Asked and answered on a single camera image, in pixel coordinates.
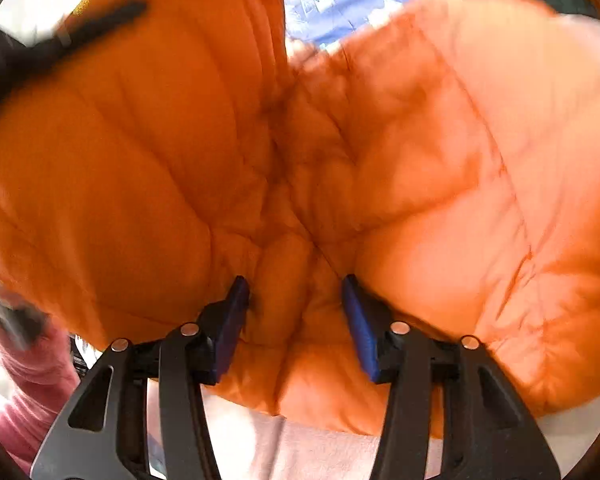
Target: orange blanket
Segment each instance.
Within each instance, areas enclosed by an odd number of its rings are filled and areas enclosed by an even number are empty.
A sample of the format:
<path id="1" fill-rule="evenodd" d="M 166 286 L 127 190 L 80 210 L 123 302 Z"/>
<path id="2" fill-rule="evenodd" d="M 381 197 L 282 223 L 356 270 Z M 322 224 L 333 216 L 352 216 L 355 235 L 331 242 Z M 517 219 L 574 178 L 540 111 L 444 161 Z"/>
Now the orange blanket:
<path id="1" fill-rule="evenodd" d="M 102 348 L 242 274 L 216 393 L 332 430 L 378 433 L 388 393 L 351 272 L 481 338 L 535 414 L 600 394 L 600 67 L 550 10 L 418 0 L 294 70 L 282 0 L 147 1 L 0 108 L 6 286 Z"/>

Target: orange puffer jacket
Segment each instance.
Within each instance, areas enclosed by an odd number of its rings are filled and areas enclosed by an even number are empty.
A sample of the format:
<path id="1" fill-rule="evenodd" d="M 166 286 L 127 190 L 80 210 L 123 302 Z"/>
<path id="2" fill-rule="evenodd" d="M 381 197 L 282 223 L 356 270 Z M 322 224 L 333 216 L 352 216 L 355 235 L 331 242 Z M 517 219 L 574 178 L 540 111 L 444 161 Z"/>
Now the orange puffer jacket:
<path id="1" fill-rule="evenodd" d="M 102 12 L 122 0 L 90 0 Z M 0 279 L 102 348 L 253 291 L 216 392 L 379 433 L 340 303 L 486 343 L 532 411 L 600 394 L 600 67 L 531 0 L 417 0 L 301 70 L 282 0 L 148 11 L 0 108 Z"/>

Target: pink sleeve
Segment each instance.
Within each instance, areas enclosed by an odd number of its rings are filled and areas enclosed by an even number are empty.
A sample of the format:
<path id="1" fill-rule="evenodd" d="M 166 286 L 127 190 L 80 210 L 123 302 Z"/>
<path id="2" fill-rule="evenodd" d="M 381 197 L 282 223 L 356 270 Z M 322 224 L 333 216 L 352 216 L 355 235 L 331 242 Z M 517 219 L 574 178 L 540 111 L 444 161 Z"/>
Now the pink sleeve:
<path id="1" fill-rule="evenodd" d="M 0 325 L 0 363 L 16 386 L 0 411 L 0 442 L 28 475 L 46 433 L 78 385 L 68 333 L 48 321 L 36 343 L 21 351 Z"/>

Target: pink towel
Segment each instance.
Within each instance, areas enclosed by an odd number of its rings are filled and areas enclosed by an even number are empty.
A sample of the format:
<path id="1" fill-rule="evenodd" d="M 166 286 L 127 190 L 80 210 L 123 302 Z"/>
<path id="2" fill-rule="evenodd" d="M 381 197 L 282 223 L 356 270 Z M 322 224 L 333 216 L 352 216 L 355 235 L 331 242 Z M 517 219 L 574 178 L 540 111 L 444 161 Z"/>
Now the pink towel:
<path id="1" fill-rule="evenodd" d="M 0 442 L 28 475 L 51 424 L 78 385 L 68 333 L 49 320 L 32 348 L 22 351 L 0 325 L 0 363 L 15 384 L 13 397 L 0 411 Z"/>

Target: silver rivet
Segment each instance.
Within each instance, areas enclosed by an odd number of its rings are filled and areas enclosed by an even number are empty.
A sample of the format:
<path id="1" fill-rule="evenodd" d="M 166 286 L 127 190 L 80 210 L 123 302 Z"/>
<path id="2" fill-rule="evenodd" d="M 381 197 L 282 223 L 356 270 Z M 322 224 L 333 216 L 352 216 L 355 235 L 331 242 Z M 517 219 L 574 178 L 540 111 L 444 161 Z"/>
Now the silver rivet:
<path id="1" fill-rule="evenodd" d="M 480 341 L 472 335 L 464 336 L 460 342 L 467 350 L 477 350 L 480 347 Z"/>
<path id="2" fill-rule="evenodd" d="M 114 352 L 124 352 L 127 348 L 129 348 L 129 341 L 126 339 L 116 339 L 113 343 L 111 343 L 111 349 Z"/>
<path id="3" fill-rule="evenodd" d="M 196 335 L 199 331 L 200 327 L 195 323 L 185 323 L 182 327 L 180 327 L 180 333 L 187 337 Z"/>
<path id="4" fill-rule="evenodd" d="M 405 335 L 409 333 L 411 327 L 403 321 L 394 321 L 391 323 L 391 332 L 398 335 Z"/>

